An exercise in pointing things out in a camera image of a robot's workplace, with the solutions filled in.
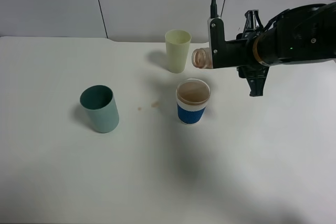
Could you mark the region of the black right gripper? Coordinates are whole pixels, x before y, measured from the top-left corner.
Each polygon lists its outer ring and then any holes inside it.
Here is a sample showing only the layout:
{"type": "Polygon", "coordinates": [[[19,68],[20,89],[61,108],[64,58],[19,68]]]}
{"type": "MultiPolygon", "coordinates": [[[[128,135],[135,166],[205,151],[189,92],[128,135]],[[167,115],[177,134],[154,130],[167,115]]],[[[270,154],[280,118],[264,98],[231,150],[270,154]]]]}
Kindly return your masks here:
{"type": "Polygon", "coordinates": [[[253,54],[253,43],[263,32],[264,26],[259,17],[259,10],[245,13],[245,25],[242,33],[235,40],[225,41],[224,67],[238,67],[238,75],[246,79],[251,97],[263,96],[269,67],[261,66],[253,54]]]}

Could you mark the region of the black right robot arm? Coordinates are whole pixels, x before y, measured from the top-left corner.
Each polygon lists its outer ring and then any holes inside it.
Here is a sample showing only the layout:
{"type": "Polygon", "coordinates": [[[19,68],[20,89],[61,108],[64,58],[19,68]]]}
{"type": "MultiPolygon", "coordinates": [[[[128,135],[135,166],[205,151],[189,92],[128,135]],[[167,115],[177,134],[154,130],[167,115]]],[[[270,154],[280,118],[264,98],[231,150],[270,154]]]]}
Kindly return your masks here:
{"type": "Polygon", "coordinates": [[[335,3],[288,9],[263,28],[228,43],[222,67],[274,66],[335,59],[335,3]]]}

